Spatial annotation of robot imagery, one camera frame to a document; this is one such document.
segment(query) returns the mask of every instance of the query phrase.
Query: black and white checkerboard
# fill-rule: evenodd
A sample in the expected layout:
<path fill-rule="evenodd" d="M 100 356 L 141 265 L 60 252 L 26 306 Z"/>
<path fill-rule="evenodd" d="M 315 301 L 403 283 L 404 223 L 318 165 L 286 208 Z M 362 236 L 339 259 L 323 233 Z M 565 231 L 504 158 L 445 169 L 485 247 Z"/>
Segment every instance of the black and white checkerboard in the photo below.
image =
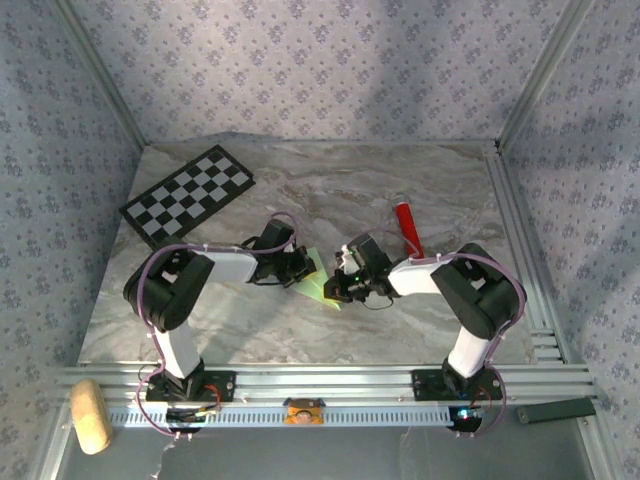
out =
<path fill-rule="evenodd" d="M 169 235 L 182 237 L 254 185 L 253 174 L 220 145 L 120 208 L 154 248 Z"/>

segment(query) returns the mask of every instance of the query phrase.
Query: black mounting plate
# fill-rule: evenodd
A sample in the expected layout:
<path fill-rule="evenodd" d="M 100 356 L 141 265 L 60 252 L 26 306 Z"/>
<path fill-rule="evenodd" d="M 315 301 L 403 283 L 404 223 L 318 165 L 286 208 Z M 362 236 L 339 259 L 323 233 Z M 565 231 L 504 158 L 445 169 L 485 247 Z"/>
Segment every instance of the black mounting plate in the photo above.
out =
<path fill-rule="evenodd" d="M 491 400 L 502 400 L 498 377 L 490 369 L 484 369 L 482 375 L 466 391 L 458 395 L 446 388 L 441 368 L 413 370 L 411 385 L 416 402 L 472 401 L 480 388 L 491 395 Z"/>
<path fill-rule="evenodd" d="M 233 401 L 233 394 L 236 388 L 236 372 L 205 370 L 201 375 L 204 385 L 216 387 L 222 403 Z M 184 395 L 176 392 L 172 385 L 163 374 L 154 375 L 149 379 L 145 400 L 147 402 L 184 402 Z M 190 398 L 189 402 L 211 404 L 215 403 L 216 400 L 215 392 L 205 388 L 198 396 Z"/>

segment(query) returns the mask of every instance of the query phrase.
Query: black bracket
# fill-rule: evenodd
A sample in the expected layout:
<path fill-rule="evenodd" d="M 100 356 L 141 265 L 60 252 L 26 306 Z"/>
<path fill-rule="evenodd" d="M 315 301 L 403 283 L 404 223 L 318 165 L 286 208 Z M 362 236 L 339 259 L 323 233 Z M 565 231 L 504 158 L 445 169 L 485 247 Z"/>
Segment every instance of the black bracket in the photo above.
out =
<path fill-rule="evenodd" d="M 489 369 L 482 369 L 477 378 L 460 392 L 454 392 L 446 385 L 444 372 L 440 368 L 412 371 L 411 385 L 416 402 L 473 401 L 482 389 L 491 396 L 491 400 L 502 400 L 498 377 Z M 484 397 L 479 396 L 478 399 L 484 400 Z"/>
<path fill-rule="evenodd" d="M 217 396 L 213 389 L 205 388 L 213 385 L 220 394 L 223 403 L 233 401 L 236 389 L 236 372 L 204 370 L 200 374 L 201 388 L 185 395 L 184 390 L 176 386 L 166 375 L 159 374 L 149 379 L 145 400 L 147 402 L 198 402 L 212 404 L 217 402 Z"/>

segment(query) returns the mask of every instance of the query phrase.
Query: beige cylinder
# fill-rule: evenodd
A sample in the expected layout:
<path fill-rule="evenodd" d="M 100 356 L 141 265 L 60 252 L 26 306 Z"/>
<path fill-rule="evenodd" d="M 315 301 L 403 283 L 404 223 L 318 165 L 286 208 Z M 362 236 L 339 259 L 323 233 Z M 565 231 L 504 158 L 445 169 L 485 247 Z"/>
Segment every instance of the beige cylinder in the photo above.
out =
<path fill-rule="evenodd" d="M 85 378 L 73 386 L 71 416 L 84 453 L 94 455 L 109 446 L 113 429 L 98 382 Z"/>

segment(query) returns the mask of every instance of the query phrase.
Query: red marker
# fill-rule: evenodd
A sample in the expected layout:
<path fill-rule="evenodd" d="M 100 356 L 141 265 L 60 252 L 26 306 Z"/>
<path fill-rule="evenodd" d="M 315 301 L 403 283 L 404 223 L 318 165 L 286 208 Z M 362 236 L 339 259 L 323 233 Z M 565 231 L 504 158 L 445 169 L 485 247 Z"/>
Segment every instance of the red marker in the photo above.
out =
<path fill-rule="evenodd" d="M 418 237 L 418 231 L 416 230 L 416 223 L 413 221 L 413 215 L 411 215 L 411 208 L 409 207 L 409 197 L 404 193 L 398 193 L 391 200 L 398 217 L 398 223 L 400 224 L 400 230 L 411 243 L 418 249 L 418 255 L 415 258 L 424 258 L 424 251 L 422 250 L 422 244 L 420 243 L 420 237 Z M 409 255 L 415 254 L 415 251 L 407 245 L 407 253 Z"/>

